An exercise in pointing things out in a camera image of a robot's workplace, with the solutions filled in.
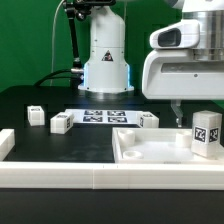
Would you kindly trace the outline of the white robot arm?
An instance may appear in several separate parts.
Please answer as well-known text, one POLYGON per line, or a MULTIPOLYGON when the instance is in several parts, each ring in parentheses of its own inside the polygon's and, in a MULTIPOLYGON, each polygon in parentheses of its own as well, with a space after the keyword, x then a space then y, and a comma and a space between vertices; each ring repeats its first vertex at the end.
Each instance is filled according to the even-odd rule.
MULTIPOLYGON (((183 100, 224 100, 224 0, 165 0, 180 22, 150 35, 142 92, 168 99, 177 117, 183 100)), ((108 6, 92 9, 90 58, 79 87, 99 99, 131 91, 124 59, 125 23, 108 6)))

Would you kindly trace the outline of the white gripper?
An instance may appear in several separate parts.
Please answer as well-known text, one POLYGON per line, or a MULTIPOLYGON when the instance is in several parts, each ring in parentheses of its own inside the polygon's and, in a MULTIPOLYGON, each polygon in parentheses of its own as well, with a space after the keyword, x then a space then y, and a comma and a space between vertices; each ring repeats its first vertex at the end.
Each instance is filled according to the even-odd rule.
POLYGON ((153 50, 144 62, 142 92, 147 99, 172 100, 181 127, 180 100, 224 100, 224 62, 195 61, 191 50, 153 50))

